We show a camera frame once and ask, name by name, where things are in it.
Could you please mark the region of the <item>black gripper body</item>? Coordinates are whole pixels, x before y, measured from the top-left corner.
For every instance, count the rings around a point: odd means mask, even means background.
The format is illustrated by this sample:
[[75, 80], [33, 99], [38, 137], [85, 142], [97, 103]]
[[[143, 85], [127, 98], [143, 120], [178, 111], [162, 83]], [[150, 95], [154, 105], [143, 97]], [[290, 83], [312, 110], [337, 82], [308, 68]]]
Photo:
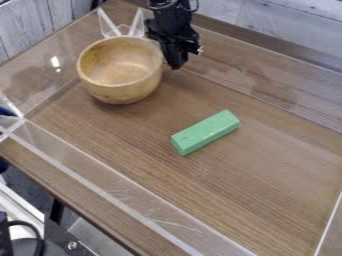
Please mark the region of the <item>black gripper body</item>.
[[192, 26], [190, 18], [147, 18], [145, 20], [147, 27], [147, 37], [155, 40], [159, 45], [163, 42], [180, 45], [189, 54], [198, 55], [202, 51], [200, 43], [200, 33]]

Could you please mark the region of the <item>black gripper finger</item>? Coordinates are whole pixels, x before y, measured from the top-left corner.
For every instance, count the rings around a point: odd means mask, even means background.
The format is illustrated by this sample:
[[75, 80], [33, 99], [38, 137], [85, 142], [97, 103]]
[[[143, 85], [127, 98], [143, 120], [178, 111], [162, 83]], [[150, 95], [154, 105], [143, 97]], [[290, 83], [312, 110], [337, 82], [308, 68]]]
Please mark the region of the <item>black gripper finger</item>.
[[161, 44], [161, 48], [165, 54], [165, 58], [167, 60], [167, 63], [171, 67], [177, 66], [177, 55], [175, 55], [175, 51], [174, 51], [174, 45], [169, 44], [167, 42], [163, 42]]
[[174, 57], [174, 68], [180, 69], [189, 61], [189, 53], [184, 50], [184, 48], [180, 45], [175, 46]]

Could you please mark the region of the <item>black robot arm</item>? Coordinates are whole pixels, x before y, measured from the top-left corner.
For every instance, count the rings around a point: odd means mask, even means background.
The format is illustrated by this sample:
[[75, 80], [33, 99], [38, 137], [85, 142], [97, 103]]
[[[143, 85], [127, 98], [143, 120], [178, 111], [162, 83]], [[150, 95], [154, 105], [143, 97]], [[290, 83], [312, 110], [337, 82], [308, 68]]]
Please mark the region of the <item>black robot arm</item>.
[[189, 54], [202, 51], [201, 36], [192, 26], [190, 0], [147, 0], [153, 18], [145, 19], [146, 35], [159, 43], [165, 59], [173, 69], [180, 69], [189, 61]]

